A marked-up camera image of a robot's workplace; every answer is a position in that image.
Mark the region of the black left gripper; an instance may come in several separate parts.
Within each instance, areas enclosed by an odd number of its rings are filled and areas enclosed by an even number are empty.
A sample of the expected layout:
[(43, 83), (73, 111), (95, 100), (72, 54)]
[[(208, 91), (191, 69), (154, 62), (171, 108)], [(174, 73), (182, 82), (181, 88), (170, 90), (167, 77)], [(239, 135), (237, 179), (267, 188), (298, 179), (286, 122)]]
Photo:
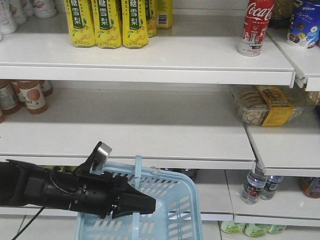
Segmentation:
[(125, 176), (114, 176), (108, 171), (100, 175), (86, 171), (77, 175), (69, 210), (100, 218), (112, 212), (112, 219), (133, 213), (148, 215), (156, 211), (155, 198), (127, 187), (128, 178)]

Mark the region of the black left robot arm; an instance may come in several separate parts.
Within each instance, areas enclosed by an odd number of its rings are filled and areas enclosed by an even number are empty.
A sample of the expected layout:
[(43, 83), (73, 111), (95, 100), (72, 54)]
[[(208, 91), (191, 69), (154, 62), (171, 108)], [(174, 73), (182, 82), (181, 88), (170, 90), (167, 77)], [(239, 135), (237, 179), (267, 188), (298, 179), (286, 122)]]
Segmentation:
[(36, 205), (97, 215), (104, 219), (152, 214), (156, 200), (128, 183), (124, 176), (87, 170), (62, 172), (29, 162), (8, 159), (0, 164), (1, 206)]

